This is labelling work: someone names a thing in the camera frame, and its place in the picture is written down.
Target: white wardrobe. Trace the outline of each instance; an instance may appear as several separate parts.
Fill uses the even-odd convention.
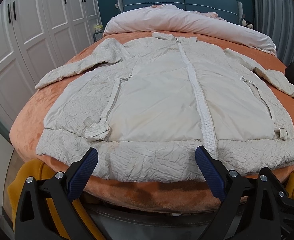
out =
[[[0,120],[10,129],[49,71],[93,43],[97,0],[4,0],[0,5]]]

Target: stuffed toy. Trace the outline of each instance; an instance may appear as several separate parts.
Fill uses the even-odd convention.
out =
[[[242,26],[247,27],[249,29],[253,29],[253,24],[251,22],[247,22],[245,19],[242,19]]]

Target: orange blanket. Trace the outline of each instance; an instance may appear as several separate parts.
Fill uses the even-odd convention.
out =
[[[173,34],[176,37],[183,36],[189,38],[195,36],[198,40],[215,44],[222,49],[230,48],[244,54],[256,60],[265,69],[274,69],[284,73],[285,65],[282,62],[276,57],[259,50],[199,34],[175,32],[164,33]],[[120,43],[125,43],[133,39],[151,37],[151,35],[152,32],[123,33],[109,35],[104,39],[115,38]],[[102,40],[88,47],[69,62],[75,62],[90,55],[101,41]],[[54,171],[65,171],[68,168],[65,164],[52,157],[36,155],[35,149],[43,132],[43,120],[48,110],[63,92],[65,87],[79,76],[80,75],[65,78],[62,81],[38,90],[17,116],[10,131],[10,139],[13,146],[25,162],[38,158],[44,161]],[[269,85],[269,87],[286,108],[294,124],[294,99],[283,92],[280,92],[271,85]],[[280,181],[284,181],[292,170],[293,167],[286,167],[275,170],[274,173]],[[218,199],[212,196],[205,182],[195,181],[181,181],[175,183],[134,183],[105,180],[92,176],[85,190],[90,194],[115,205],[143,211],[173,213],[202,212],[217,208],[220,203]]]

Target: blue upholstered headboard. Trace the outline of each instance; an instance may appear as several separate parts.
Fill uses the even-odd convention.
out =
[[[173,4],[186,11],[217,12],[218,16],[234,24],[242,22],[242,3],[236,0],[117,0],[120,12],[153,4]]]

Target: zipper pull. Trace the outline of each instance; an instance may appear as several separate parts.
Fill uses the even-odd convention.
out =
[[[247,79],[245,79],[245,78],[243,78],[243,77],[241,77],[241,79],[240,80],[242,80],[243,82],[245,82],[245,83],[249,83],[249,84],[251,84],[251,85],[254,85],[255,86],[255,84],[253,83],[253,82],[251,82],[250,80],[247,80]]]
[[[120,78],[120,80],[123,80],[123,81],[128,81],[128,79],[130,79],[133,75],[130,75],[129,77],[127,78]]]
[[[285,128],[279,129],[279,138],[282,139],[287,136],[287,130]]]

